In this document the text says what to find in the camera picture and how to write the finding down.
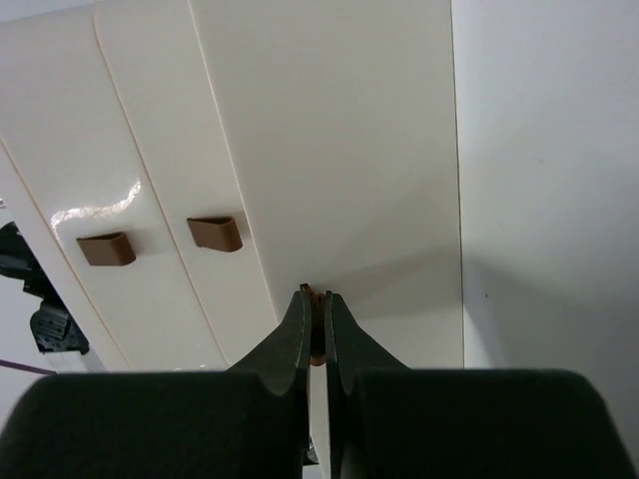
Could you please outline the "brown bottom drawer handle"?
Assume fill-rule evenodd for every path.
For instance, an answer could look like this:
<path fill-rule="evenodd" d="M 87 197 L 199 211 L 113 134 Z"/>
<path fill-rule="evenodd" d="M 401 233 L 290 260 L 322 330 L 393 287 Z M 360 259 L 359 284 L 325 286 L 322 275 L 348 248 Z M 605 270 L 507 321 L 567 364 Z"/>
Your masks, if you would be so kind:
<path fill-rule="evenodd" d="M 310 296 L 312 307 L 311 330 L 311 366 L 325 365 L 325 330 L 324 330 L 324 303 L 325 295 L 315 292 L 308 283 L 300 286 L 301 291 Z"/>

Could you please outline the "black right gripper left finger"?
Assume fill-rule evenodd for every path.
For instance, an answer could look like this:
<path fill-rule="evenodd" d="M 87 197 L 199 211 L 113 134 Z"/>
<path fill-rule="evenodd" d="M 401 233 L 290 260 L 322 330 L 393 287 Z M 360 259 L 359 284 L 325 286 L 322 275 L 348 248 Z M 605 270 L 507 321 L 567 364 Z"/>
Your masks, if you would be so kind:
<path fill-rule="evenodd" d="M 225 371 L 46 376 L 1 434 L 5 478 L 299 478 L 312 301 Z"/>

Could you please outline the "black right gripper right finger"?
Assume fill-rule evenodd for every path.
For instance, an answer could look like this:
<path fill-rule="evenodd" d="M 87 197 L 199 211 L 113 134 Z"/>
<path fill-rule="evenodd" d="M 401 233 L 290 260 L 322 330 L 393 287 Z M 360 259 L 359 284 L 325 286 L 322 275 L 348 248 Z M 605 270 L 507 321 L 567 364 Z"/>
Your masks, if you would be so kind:
<path fill-rule="evenodd" d="M 324 301 L 334 478 L 632 478 L 608 408 L 557 369 L 412 369 Z"/>

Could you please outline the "brown top drawer handle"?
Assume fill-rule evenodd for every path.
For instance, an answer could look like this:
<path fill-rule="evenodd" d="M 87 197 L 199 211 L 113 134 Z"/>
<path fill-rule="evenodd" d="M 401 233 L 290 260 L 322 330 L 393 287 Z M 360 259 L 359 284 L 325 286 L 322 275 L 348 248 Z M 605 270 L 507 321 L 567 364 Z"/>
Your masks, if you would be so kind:
<path fill-rule="evenodd" d="M 137 259 L 125 232 L 79 238 L 76 242 L 91 266 L 125 266 Z"/>

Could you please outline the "brown drawer handle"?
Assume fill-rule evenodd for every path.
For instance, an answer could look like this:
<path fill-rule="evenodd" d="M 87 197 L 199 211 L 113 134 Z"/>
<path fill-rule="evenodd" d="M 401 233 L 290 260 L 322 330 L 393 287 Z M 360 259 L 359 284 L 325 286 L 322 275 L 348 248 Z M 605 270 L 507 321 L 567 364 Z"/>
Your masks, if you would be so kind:
<path fill-rule="evenodd" d="M 324 303 L 325 295 L 315 292 L 308 283 L 300 286 L 301 291 L 310 296 L 312 307 L 311 330 L 311 366 L 325 365 L 325 330 L 324 330 Z"/>
<path fill-rule="evenodd" d="M 91 266 L 125 266 L 137 259 L 125 232 L 79 238 L 76 242 Z"/>
<path fill-rule="evenodd" d="M 234 217 L 188 218 L 187 224 L 198 247 L 220 252 L 234 252 L 243 247 Z"/>

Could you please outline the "white drawer cabinet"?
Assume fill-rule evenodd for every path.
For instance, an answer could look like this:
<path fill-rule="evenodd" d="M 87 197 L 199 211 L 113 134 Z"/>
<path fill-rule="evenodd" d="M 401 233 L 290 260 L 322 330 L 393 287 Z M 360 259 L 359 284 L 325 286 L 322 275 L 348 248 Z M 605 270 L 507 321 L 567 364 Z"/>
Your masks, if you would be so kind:
<path fill-rule="evenodd" d="M 303 283 L 463 363 L 447 1 L 105 1 L 1 26 L 1 195 L 111 370 L 223 368 Z M 234 217 L 243 247 L 188 218 Z M 91 266 L 76 239 L 125 232 Z"/>

